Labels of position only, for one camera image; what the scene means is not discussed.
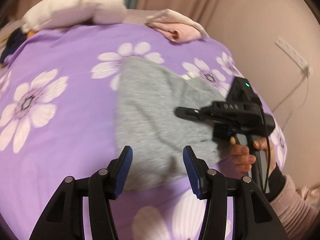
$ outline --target white pillow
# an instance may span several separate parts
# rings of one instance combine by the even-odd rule
[[[23,16],[23,30],[68,27],[89,19],[95,24],[120,23],[126,12],[124,0],[42,0]]]

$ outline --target folded gray clothing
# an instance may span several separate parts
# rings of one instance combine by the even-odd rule
[[[199,109],[215,100],[224,98],[200,78],[186,81],[154,62],[129,57],[122,68],[116,114],[118,152],[125,145],[133,149],[125,190],[153,188],[185,177],[186,145],[208,165],[226,156],[229,144],[218,149],[212,126],[174,115],[178,106]]]

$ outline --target power strip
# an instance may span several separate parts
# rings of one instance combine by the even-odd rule
[[[278,36],[275,44],[298,65],[298,67],[306,75],[306,77],[309,78],[313,74],[313,69],[311,68],[310,64],[283,38]]]

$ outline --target person's hand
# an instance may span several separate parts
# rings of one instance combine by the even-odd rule
[[[231,149],[232,161],[236,164],[236,170],[239,172],[248,172],[251,170],[251,164],[255,163],[256,157],[249,154],[249,148],[245,145],[236,144],[235,138],[230,139],[231,144],[233,144]],[[257,150],[264,150],[266,153],[268,161],[268,146],[266,138],[260,138],[253,142],[253,146]],[[272,171],[276,168],[276,152],[272,141],[270,141],[270,169],[269,176]]]

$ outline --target bed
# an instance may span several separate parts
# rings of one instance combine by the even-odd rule
[[[210,76],[204,82],[223,96],[233,77],[241,76],[221,43],[207,39],[174,44],[139,25],[142,16],[143,11],[135,11],[125,24],[43,30],[7,57],[0,75],[0,222],[8,239],[29,239],[66,176],[89,177],[117,157],[114,116],[127,56],[144,57],[183,77],[206,71]],[[282,168],[287,147],[278,125],[271,139]],[[241,176],[230,158],[213,168],[228,177]],[[90,239],[87,202],[84,228]],[[232,239],[232,205],[229,198],[226,239]],[[188,178],[124,192],[111,203],[119,238],[134,240],[197,239],[204,207]]]

